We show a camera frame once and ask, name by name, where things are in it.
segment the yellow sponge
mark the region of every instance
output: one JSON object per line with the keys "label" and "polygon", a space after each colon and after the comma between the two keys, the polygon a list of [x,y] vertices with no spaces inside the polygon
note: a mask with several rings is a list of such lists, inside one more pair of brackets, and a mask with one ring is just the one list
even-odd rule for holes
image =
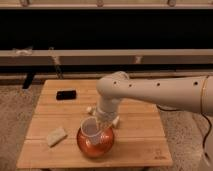
{"label": "yellow sponge", "polygon": [[59,127],[47,135],[46,141],[48,146],[52,147],[66,138],[67,133],[62,127]]}

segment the speckled floor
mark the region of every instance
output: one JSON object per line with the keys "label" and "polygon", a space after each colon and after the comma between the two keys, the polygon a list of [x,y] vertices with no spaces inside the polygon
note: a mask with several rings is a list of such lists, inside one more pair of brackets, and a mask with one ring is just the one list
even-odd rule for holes
{"label": "speckled floor", "polygon": [[[33,84],[27,90],[23,90],[22,85],[0,84],[0,171],[16,170],[16,161],[41,89],[42,84]],[[189,112],[160,111],[160,114],[174,164],[172,167],[146,170],[196,170],[202,152],[202,133],[206,131],[205,121],[199,115]],[[113,168],[112,170],[136,171],[142,168]]]}

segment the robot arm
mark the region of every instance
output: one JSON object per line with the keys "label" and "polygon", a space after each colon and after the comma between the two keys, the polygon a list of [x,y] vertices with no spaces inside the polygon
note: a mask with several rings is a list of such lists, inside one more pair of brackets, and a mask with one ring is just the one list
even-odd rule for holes
{"label": "robot arm", "polygon": [[212,87],[213,77],[132,80],[125,72],[116,72],[101,78],[97,83],[101,97],[96,115],[100,121],[112,121],[123,98],[212,115]]}

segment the table top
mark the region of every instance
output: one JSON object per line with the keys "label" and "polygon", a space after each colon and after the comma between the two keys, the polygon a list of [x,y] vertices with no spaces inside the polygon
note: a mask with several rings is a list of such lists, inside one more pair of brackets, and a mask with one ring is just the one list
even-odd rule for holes
{"label": "table top", "polygon": [[[112,149],[96,159],[85,157],[77,146],[80,123],[88,106],[96,106],[97,80],[47,80],[26,135],[17,168],[143,167],[172,164],[167,140],[155,105],[124,99],[120,124],[114,129]],[[59,90],[75,89],[77,99],[56,100]],[[68,136],[49,148],[46,136],[62,126]]]}

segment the black phone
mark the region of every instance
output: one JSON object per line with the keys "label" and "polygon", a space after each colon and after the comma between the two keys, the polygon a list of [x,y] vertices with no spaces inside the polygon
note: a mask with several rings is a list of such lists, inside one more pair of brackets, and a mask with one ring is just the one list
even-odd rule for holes
{"label": "black phone", "polygon": [[65,91],[58,91],[56,94],[57,100],[72,100],[76,99],[77,93],[76,90],[65,90]]}

